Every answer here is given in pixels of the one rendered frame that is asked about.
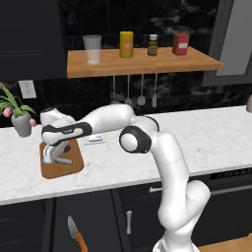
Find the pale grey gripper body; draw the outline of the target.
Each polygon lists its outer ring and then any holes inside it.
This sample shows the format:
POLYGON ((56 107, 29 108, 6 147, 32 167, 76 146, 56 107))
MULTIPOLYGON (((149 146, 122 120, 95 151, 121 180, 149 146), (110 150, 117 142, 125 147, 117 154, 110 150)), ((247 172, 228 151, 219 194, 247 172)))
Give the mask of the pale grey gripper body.
POLYGON ((71 159, 63 157, 65 149, 68 147, 67 143, 61 143, 56 147, 46 145, 43 150, 43 162, 44 163, 63 163, 72 165, 71 159))

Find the brown wooden cutting board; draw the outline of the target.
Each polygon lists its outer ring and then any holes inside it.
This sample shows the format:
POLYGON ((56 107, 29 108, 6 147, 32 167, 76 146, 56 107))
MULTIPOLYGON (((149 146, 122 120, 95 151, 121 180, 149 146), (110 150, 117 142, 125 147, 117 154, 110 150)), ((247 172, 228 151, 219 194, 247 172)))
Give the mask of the brown wooden cutting board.
POLYGON ((81 155, 81 151, 76 140, 70 140, 67 143, 71 146, 71 151, 64 153, 63 157, 71 159, 73 161, 72 165, 63 163, 44 163, 43 162, 43 150, 46 146, 45 143, 41 143, 39 146, 40 155, 40 168, 41 174, 44 178, 52 179, 60 176, 69 175, 72 173, 77 173, 84 168, 84 161, 81 155))

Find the potted plant in grey vase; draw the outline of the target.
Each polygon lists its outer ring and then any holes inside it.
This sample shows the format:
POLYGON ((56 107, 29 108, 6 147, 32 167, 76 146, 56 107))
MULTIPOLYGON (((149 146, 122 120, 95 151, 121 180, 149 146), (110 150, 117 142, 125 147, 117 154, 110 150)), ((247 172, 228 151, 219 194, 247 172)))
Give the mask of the potted plant in grey vase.
POLYGON ((8 117, 19 134, 20 137, 26 138, 32 133, 32 127, 36 125, 36 121, 32 118, 32 114, 36 112, 28 105, 22 104, 17 96, 0 83, 0 115, 8 117))

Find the hanging metal utensil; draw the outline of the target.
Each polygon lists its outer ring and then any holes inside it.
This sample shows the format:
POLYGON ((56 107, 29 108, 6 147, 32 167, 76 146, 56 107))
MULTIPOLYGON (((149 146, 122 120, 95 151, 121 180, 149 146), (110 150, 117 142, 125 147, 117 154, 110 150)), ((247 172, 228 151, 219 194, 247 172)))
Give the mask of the hanging metal utensil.
POLYGON ((112 96, 112 101, 111 104, 116 104, 118 103, 118 100, 116 99, 116 77, 112 77, 112 87, 113 87, 113 96, 112 96))
POLYGON ((130 75, 127 76, 127 97, 125 103, 130 106, 133 106, 133 101, 130 98, 130 75))
POLYGON ((152 107, 157 107, 157 85, 158 85, 158 73, 155 76, 155 87, 154 87, 154 94, 152 97, 152 107))

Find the dark lower cupboard door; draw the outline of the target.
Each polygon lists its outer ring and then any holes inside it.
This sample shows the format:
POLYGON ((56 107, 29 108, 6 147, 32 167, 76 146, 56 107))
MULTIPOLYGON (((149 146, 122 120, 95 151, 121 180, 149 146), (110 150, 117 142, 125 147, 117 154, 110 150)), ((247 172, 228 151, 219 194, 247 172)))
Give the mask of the dark lower cupboard door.
POLYGON ((80 252, 80 246, 68 228, 69 216, 83 235, 89 252, 122 252, 109 191, 56 200, 53 252, 80 252))

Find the dark lower cupboard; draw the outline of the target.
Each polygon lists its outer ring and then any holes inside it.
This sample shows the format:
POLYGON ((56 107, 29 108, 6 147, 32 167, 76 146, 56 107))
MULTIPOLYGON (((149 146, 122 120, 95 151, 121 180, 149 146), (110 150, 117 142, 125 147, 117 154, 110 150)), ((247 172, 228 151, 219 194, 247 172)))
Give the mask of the dark lower cupboard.
POLYGON ((40 252, 44 218, 40 201, 0 206, 0 252, 40 252))

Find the dark cupboard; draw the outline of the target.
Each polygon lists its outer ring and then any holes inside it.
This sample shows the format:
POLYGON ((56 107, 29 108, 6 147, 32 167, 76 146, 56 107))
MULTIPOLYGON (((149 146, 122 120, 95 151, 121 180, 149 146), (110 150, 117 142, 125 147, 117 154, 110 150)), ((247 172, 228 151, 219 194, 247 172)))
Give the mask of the dark cupboard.
POLYGON ((0 252, 40 252, 44 218, 40 201, 0 206, 0 252))
POLYGON ((62 0, 0 0, 0 81, 65 79, 62 0))

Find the hanging metal spatula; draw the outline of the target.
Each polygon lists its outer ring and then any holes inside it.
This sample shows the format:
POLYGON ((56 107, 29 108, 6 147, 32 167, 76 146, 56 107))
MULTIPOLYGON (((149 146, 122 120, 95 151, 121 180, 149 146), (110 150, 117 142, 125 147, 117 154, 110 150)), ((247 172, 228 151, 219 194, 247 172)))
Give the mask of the hanging metal spatula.
MULTIPOLYGON (((141 81, 141 90, 144 89, 144 81, 141 81)), ((140 96, 138 97, 137 103, 142 106, 146 104, 146 98, 144 97, 143 94, 140 94, 140 96)))

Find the dark narrow cupboard door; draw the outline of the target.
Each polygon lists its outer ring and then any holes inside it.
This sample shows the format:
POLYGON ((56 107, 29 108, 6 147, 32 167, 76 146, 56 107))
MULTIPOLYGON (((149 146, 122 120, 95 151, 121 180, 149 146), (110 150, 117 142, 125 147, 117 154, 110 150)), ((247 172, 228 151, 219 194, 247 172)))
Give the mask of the dark narrow cupboard door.
POLYGON ((160 188, 161 183, 128 186, 122 189, 122 207, 132 211, 131 234, 128 235, 132 252, 152 252, 163 235, 164 228, 158 221, 161 191, 150 193, 150 187, 160 188))

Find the dark upper cupboard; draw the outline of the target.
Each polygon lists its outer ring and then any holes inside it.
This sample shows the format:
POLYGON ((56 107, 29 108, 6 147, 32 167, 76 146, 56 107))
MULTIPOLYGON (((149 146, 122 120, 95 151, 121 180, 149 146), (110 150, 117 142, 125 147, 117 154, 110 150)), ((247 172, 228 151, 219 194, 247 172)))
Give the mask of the dark upper cupboard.
POLYGON ((0 81, 65 79, 62 0, 0 0, 0 81))

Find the black dishwasher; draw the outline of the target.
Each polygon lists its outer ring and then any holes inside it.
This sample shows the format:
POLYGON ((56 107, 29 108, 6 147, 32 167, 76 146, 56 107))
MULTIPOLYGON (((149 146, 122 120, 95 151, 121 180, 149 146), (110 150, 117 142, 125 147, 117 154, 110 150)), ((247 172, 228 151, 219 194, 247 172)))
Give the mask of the black dishwasher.
MULTIPOLYGON (((191 177, 210 191, 252 185, 252 167, 191 177)), ((212 196, 200 216, 192 240, 196 246, 247 236, 252 232, 252 189, 212 196)))

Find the white wall outlet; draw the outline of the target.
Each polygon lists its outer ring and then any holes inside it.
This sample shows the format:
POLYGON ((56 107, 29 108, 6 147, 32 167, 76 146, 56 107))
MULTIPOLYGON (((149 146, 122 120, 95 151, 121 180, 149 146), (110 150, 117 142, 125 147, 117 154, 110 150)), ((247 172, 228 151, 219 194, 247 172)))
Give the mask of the white wall outlet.
POLYGON ((19 81, 23 98, 36 98, 33 80, 19 81))

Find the orange handled knife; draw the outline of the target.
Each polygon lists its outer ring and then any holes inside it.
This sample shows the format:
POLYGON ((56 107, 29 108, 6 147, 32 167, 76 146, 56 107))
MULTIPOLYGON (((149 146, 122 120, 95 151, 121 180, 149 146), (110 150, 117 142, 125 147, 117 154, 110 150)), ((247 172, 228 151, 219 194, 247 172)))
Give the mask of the orange handled knife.
POLYGON ((71 216, 68 217, 68 228, 72 238, 79 243, 81 252, 89 252, 88 246, 71 216))

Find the wooden wall shelf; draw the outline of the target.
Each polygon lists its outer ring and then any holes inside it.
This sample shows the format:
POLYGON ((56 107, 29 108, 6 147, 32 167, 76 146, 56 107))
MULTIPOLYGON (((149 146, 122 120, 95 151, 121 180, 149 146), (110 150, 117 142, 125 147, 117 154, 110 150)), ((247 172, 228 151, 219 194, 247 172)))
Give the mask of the wooden wall shelf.
POLYGON ((188 47, 186 55, 175 55, 171 47, 160 47, 157 56, 149 56, 146 48, 135 48, 132 58, 121 58, 118 49, 103 49, 101 62, 91 65, 87 62, 85 50, 69 50, 67 77, 106 77, 155 73, 176 73, 212 71, 222 69, 223 64, 188 47))

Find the grey window frame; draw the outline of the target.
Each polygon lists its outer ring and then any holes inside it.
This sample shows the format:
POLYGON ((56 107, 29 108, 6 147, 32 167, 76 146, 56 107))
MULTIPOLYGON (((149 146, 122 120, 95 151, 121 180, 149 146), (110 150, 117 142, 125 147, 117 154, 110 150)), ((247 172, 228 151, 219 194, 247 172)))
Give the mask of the grey window frame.
POLYGON ((252 0, 220 0, 209 55, 223 68, 206 72, 204 87, 252 83, 252 0))

